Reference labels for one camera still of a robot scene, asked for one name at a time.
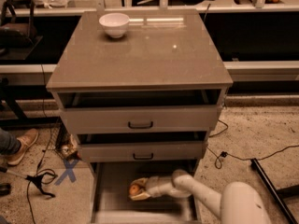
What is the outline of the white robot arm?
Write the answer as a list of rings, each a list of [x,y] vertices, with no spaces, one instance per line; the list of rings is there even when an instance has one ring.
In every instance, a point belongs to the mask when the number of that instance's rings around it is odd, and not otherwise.
[[[221,224],[272,224],[260,194],[243,182],[230,183],[222,193],[218,193],[178,169],[171,176],[143,177],[130,184],[129,197],[133,201],[164,195],[173,198],[193,196]]]

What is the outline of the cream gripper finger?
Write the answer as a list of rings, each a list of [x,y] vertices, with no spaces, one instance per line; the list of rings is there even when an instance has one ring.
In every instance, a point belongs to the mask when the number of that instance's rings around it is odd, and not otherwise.
[[[135,195],[130,195],[130,199],[133,201],[144,201],[147,200],[150,195],[146,191],[142,191]]]
[[[146,177],[138,178],[132,182],[132,185],[138,185],[139,187],[146,187],[148,179]]]

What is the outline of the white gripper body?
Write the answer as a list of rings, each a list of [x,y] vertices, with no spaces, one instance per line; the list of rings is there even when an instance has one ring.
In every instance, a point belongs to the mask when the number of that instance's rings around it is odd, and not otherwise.
[[[172,179],[169,176],[152,176],[145,186],[146,192],[152,198],[168,195],[172,188]]]

